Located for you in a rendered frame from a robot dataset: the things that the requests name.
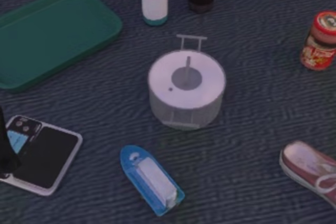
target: teal plastic tray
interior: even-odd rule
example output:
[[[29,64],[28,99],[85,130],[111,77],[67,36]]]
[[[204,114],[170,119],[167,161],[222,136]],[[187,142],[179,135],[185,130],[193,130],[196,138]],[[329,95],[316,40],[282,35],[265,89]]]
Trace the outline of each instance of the teal plastic tray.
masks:
[[[100,0],[37,0],[0,17],[0,89],[25,90],[114,41],[120,18]]]

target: red sneaker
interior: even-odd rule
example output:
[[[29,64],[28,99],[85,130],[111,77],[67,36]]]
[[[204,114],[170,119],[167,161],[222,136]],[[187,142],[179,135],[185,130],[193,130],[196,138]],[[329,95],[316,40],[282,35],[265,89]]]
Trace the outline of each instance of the red sneaker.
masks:
[[[336,161],[301,141],[287,145],[280,166],[291,179],[336,208]]]

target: dark gray cloth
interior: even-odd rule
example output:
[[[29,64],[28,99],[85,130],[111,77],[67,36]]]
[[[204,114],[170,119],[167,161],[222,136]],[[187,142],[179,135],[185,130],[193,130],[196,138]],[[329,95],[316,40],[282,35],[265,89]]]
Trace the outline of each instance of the dark gray cloth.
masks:
[[[0,11],[30,1],[0,0]],[[26,92],[0,91],[7,120],[23,114],[84,138],[53,196],[0,184],[1,224],[335,223],[332,207],[286,177],[278,157],[294,140],[336,157],[335,66],[314,72],[299,61],[314,14],[336,0],[215,0],[204,15],[170,0],[168,22],[154,28],[140,0],[103,1],[124,22],[118,41]],[[161,125],[148,101],[147,72],[179,49],[177,33],[207,36],[203,51],[227,74],[218,119],[195,132]],[[162,218],[120,167],[127,144],[152,153],[186,193]]]

